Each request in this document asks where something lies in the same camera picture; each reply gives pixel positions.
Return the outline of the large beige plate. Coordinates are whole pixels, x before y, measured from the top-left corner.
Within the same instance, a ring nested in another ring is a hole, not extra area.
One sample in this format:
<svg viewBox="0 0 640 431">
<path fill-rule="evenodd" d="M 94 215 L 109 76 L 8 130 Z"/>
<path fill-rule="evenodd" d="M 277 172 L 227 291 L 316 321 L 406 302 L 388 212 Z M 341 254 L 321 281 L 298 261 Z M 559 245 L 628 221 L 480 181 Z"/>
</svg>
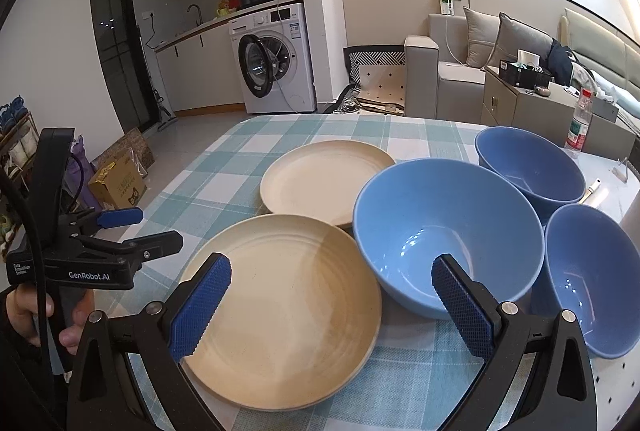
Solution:
<svg viewBox="0 0 640 431">
<path fill-rule="evenodd" d="M 260 215 L 209 240 L 182 277 L 213 252 L 232 276 L 183 361 L 202 385 L 235 405 L 292 411 L 357 376 L 378 338 L 382 295 L 352 236 L 312 217 Z"/>
</svg>

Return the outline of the large blue bowl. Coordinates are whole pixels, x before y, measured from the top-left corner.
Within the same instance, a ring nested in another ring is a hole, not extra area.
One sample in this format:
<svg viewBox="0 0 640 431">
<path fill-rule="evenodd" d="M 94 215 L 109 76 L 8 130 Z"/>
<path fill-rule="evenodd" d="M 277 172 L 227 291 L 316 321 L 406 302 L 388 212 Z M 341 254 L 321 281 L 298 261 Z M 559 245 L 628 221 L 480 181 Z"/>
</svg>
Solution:
<svg viewBox="0 0 640 431">
<path fill-rule="evenodd" d="M 448 313 L 432 265 L 451 255 L 499 301 L 520 301 L 544 264 L 544 234 L 525 196 L 469 162 L 423 158 L 379 172 L 360 191 L 352 232 L 390 298 L 431 319 Z"/>
</svg>

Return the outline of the kitchen counter cabinets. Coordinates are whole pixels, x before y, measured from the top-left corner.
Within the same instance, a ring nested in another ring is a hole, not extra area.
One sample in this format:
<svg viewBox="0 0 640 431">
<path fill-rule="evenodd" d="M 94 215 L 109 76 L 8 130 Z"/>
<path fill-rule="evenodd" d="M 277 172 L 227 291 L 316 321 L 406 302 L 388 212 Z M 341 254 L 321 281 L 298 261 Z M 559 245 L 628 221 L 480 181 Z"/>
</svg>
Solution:
<svg viewBox="0 0 640 431">
<path fill-rule="evenodd" d="M 230 20 L 212 21 L 155 50 L 165 95 L 176 113 L 244 110 Z"/>
</svg>

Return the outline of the cardboard box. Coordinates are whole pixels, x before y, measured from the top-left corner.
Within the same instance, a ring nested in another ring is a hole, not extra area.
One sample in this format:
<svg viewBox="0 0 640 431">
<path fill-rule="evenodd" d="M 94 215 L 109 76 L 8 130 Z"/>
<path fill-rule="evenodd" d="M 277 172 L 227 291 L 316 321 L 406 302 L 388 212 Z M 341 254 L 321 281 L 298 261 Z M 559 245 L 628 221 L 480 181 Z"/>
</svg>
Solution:
<svg viewBox="0 0 640 431">
<path fill-rule="evenodd" d="M 137 207 L 146 184 L 134 158 L 125 153 L 96 171 L 88 188 L 104 209 L 117 210 Z"/>
</svg>

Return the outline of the checkered teal tablecloth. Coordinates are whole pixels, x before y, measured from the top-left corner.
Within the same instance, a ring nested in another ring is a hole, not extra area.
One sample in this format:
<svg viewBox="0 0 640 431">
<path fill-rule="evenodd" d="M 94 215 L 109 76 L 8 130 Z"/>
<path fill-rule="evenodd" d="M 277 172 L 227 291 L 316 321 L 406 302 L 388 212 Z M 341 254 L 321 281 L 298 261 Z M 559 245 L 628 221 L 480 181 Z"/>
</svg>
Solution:
<svg viewBox="0 0 640 431">
<path fill-rule="evenodd" d="M 193 354 L 149 367 L 142 411 L 93 408 L 78 430 L 593 430 L 589 355 L 570 315 L 521 301 L 544 265 L 525 196 L 477 165 L 476 129 L 374 115 L 258 116 L 192 162 L 142 234 L 142 312 L 215 252 Z"/>
</svg>

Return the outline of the near right blue bowl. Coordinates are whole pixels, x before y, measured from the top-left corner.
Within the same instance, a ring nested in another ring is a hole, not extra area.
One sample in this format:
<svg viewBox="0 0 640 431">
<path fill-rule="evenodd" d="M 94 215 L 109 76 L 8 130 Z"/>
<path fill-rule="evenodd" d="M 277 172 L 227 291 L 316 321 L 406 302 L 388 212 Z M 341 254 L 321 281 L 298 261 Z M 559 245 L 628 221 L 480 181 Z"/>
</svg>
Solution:
<svg viewBox="0 0 640 431">
<path fill-rule="evenodd" d="M 589 353 L 618 359 L 639 341 L 639 252 L 620 225 L 585 205 L 555 211 L 544 229 L 546 256 L 532 310 L 571 310 Z"/>
</svg>

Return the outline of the far blue bowl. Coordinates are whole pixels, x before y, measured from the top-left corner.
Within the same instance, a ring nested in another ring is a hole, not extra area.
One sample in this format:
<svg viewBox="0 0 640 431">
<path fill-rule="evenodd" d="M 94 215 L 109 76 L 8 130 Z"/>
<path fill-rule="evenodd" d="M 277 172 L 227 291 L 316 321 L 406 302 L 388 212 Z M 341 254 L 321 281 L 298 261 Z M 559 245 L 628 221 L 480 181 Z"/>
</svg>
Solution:
<svg viewBox="0 0 640 431">
<path fill-rule="evenodd" d="M 514 127 L 489 127 L 474 141 L 478 163 L 511 182 L 545 225 L 553 212 L 576 204 L 586 190 L 582 171 L 558 145 Z"/>
</svg>

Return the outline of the plastic water bottle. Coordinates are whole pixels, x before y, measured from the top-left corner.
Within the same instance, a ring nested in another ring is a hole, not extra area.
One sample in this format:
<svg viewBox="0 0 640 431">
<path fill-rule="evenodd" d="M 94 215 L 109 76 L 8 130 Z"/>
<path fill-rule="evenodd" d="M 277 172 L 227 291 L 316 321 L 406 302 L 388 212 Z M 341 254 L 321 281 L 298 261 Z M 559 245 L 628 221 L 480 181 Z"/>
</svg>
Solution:
<svg viewBox="0 0 640 431">
<path fill-rule="evenodd" d="M 584 148 L 591 119 L 592 91 L 588 88 L 582 88 L 564 144 L 565 151 L 574 159 L 578 157 Z"/>
</svg>

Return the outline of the grey sofa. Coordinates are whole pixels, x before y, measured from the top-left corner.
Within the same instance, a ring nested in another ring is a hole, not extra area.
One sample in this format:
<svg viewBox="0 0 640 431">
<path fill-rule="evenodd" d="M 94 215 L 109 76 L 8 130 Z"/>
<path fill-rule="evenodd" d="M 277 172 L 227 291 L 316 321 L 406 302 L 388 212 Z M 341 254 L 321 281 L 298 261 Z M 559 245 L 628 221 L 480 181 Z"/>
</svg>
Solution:
<svg viewBox="0 0 640 431">
<path fill-rule="evenodd" d="M 409 117 L 477 124 L 483 110 L 485 70 L 466 65 L 465 14 L 432 14 L 428 34 L 405 39 L 407 79 L 405 114 Z M 557 84 L 569 84 L 576 58 L 554 39 L 545 68 Z"/>
</svg>

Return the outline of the white washing machine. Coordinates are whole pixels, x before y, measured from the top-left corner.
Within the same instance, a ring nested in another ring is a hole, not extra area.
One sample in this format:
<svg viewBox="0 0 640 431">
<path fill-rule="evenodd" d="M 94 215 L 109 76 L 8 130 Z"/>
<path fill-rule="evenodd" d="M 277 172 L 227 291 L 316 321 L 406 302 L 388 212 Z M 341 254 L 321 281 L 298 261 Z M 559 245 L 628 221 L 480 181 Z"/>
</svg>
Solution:
<svg viewBox="0 0 640 431">
<path fill-rule="evenodd" d="M 247 113 L 317 110 L 303 2 L 275 3 L 235 17 L 229 34 Z"/>
</svg>

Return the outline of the black box on cabinet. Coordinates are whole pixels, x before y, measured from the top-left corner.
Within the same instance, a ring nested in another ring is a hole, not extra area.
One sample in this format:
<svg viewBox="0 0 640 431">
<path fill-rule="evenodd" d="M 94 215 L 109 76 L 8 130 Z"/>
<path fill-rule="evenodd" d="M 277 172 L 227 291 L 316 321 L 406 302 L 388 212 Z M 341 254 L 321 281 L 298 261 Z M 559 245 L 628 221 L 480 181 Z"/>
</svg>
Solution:
<svg viewBox="0 0 640 431">
<path fill-rule="evenodd" d="M 534 67 L 518 62 L 501 61 L 499 64 L 499 78 L 512 87 L 535 90 L 547 89 L 552 75 L 547 69 Z"/>
</svg>

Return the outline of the grey cushion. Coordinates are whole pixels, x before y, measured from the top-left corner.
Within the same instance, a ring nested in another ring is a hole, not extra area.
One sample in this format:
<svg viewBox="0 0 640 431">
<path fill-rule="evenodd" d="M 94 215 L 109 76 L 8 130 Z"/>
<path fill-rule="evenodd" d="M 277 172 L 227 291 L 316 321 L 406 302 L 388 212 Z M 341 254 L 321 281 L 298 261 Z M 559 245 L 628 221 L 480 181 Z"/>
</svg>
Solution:
<svg viewBox="0 0 640 431">
<path fill-rule="evenodd" d="M 484 67 L 490 60 L 498 38 L 500 18 L 469 8 L 463 9 L 468 26 L 468 57 L 466 65 Z"/>
<path fill-rule="evenodd" d="M 503 12 L 499 14 L 499 21 L 496 43 L 487 66 L 498 66 L 501 61 L 515 62 L 519 50 L 538 55 L 539 65 L 543 68 L 548 66 L 548 57 L 554 41 L 551 36 Z"/>
</svg>

